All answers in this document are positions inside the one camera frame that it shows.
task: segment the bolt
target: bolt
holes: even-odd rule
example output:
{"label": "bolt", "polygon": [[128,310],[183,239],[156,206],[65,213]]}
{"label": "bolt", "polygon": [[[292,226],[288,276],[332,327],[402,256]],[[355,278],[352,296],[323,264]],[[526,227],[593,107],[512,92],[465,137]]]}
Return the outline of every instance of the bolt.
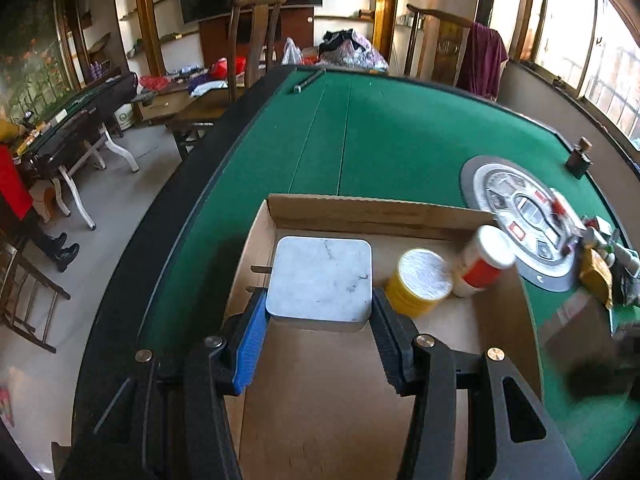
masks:
{"label": "bolt", "polygon": [[222,338],[218,335],[210,335],[204,338],[204,346],[207,348],[218,348],[222,343]]}
{"label": "bolt", "polygon": [[431,348],[436,344],[436,340],[427,334],[420,334],[415,337],[415,343],[422,348]]}
{"label": "bolt", "polygon": [[504,359],[504,352],[499,348],[489,348],[486,351],[486,355],[492,361],[502,361]]}
{"label": "bolt", "polygon": [[143,348],[142,350],[138,350],[136,352],[136,361],[138,361],[139,363],[146,363],[151,361],[151,358],[153,356],[154,355],[152,354],[151,350]]}

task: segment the black shoe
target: black shoe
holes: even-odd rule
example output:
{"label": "black shoe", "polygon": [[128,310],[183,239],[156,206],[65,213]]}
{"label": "black shoe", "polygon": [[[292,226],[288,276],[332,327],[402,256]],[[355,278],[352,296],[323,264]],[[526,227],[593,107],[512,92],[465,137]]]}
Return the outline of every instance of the black shoe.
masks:
{"label": "black shoe", "polygon": [[58,254],[53,258],[60,272],[65,272],[67,266],[76,259],[80,252],[80,245],[69,245],[66,249],[60,250]]}
{"label": "black shoe", "polygon": [[49,238],[51,238],[51,241],[54,243],[54,246],[55,246],[57,251],[61,251],[62,247],[65,246],[66,233],[61,233],[58,238],[54,238],[54,237],[51,237],[51,236]]}

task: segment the white and red canister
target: white and red canister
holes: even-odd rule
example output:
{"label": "white and red canister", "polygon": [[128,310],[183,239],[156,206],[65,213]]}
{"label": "white and red canister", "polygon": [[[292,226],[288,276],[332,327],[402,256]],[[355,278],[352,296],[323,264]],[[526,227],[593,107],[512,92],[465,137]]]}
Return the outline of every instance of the white and red canister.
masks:
{"label": "white and red canister", "polygon": [[480,226],[460,254],[453,293],[460,298],[472,296],[491,285],[515,261],[509,237],[497,227]]}

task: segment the window sill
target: window sill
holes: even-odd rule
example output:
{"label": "window sill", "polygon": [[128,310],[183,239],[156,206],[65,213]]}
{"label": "window sill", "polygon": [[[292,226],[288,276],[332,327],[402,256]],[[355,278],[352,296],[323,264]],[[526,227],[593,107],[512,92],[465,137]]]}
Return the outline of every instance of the window sill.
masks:
{"label": "window sill", "polygon": [[640,180],[640,152],[635,149],[630,140],[611,123],[609,118],[601,113],[594,105],[585,100],[584,98],[576,99],[564,89],[553,85],[548,78],[542,74],[536,72],[536,70],[527,66],[522,62],[516,62],[521,68],[529,72],[531,75],[537,77],[540,81],[555,90],[566,101],[568,101],[574,108],[576,108],[582,115],[584,115],[593,126],[609,141],[609,143],[616,149],[618,154],[625,161],[626,165],[636,174],[638,180]]}

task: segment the gray floor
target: gray floor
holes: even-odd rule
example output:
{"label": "gray floor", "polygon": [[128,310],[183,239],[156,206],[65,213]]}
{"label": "gray floor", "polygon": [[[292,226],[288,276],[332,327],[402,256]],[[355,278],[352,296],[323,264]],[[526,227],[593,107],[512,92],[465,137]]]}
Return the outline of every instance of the gray floor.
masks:
{"label": "gray floor", "polygon": [[[8,383],[15,423],[10,431],[46,479],[53,479],[51,442],[70,444],[78,370],[104,289],[144,213],[180,163],[173,137],[164,126],[127,130],[123,139],[115,141],[134,155],[140,165],[137,173],[131,173],[123,158],[103,148],[106,170],[96,170],[90,162],[74,176],[97,229],[89,231],[68,189],[63,196],[71,216],[60,214],[44,226],[53,235],[66,231],[68,243],[80,244],[76,260],[60,274],[32,244],[25,251],[28,259],[71,294],[70,301],[58,300],[50,327],[47,342],[57,353],[0,327],[0,380]],[[39,293],[31,315],[38,333],[46,317],[46,300],[45,293]]]}

